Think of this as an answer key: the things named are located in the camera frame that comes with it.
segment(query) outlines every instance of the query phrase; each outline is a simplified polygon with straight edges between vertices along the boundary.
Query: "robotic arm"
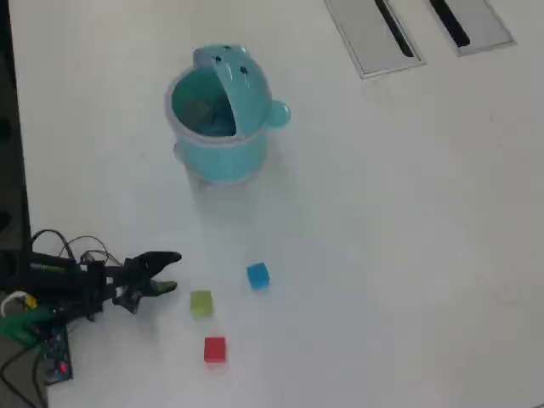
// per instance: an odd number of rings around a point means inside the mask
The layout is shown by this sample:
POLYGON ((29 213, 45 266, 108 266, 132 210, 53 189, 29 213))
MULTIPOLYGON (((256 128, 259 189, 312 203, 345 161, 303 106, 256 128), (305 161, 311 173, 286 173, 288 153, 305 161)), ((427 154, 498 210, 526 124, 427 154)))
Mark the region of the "robotic arm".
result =
POLYGON ((135 314, 141 298, 176 289, 174 281, 152 278, 180 259, 177 252, 146 252, 127 258, 122 266, 106 266, 104 262, 78 263, 31 252, 25 261, 27 267, 17 275, 4 276, 3 286, 9 292, 29 293, 38 307, 0 320, 0 334, 28 346, 43 340, 40 333, 51 326, 81 317, 92 320, 109 299, 135 314))

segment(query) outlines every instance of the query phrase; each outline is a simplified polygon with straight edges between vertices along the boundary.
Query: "blue cube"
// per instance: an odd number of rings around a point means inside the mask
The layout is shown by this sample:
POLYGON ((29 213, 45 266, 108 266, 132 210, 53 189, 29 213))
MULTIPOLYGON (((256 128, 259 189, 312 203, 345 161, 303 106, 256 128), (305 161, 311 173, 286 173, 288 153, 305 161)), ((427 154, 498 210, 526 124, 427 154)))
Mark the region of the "blue cube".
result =
POLYGON ((270 283, 269 271, 264 263, 257 263, 247 268, 247 277, 254 291, 268 287, 270 283))

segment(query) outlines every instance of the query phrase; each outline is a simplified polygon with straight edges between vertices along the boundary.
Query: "cup lid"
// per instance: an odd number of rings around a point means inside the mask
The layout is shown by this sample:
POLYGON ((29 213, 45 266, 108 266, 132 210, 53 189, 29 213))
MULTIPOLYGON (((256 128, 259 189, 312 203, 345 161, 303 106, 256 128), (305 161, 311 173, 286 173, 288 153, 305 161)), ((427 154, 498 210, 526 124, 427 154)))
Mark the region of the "cup lid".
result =
POLYGON ((248 137, 263 126, 283 126, 291 117, 285 104, 272 100, 261 67, 240 45, 208 45, 193 53, 195 66, 212 67, 229 98, 236 134, 248 137))

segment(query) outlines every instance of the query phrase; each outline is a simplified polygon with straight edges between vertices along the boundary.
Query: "red cube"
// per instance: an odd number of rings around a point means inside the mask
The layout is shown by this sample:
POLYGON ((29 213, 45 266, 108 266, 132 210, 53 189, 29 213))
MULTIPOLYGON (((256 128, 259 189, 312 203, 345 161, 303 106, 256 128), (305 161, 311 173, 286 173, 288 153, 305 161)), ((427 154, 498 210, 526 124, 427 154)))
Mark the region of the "red cube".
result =
POLYGON ((227 343, 224 337, 206 337, 204 340, 204 361, 208 364, 224 363, 227 360, 227 343))

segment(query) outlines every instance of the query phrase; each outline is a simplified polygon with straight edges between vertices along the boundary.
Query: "teal container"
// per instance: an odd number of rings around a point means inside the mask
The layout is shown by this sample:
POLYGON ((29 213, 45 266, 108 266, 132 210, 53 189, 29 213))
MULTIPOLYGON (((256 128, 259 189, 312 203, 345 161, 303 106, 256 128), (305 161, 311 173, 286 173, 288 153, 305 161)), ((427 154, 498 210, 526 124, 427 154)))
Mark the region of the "teal container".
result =
POLYGON ((194 52, 194 64, 167 95, 175 151, 187 170, 213 184, 236 184, 262 166, 268 129, 286 125, 289 108, 273 100, 266 77, 247 50, 212 45, 194 52))

